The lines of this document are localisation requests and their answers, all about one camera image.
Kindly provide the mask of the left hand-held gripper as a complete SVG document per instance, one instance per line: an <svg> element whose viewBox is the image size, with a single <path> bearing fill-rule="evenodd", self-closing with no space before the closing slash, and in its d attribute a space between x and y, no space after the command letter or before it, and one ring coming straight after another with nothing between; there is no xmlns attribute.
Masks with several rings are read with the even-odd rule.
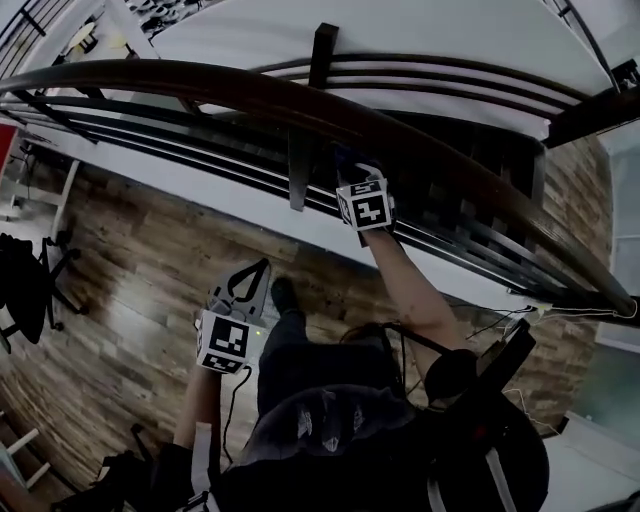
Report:
<svg viewBox="0 0 640 512"><path fill-rule="evenodd" d="M266 283L271 265L267 258L241 266L226 282L209 291L206 305L196 314L196 362L222 374L237 374L256 363L266 342L262 318ZM235 287L247 277L253 279L245 295Z"/></svg>

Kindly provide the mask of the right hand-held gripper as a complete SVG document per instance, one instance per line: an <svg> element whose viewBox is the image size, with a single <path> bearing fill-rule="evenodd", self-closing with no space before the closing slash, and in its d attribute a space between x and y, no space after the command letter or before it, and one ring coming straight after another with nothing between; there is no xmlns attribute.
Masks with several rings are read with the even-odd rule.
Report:
<svg viewBox="0 0 640 512"><path fill-rule="evenodd" d="M343 222L358 235L362 246L368 243L364 232L395 228L395 201L388 181L377 167L365 163L343 163L337 169L336 199Z"/></svg>

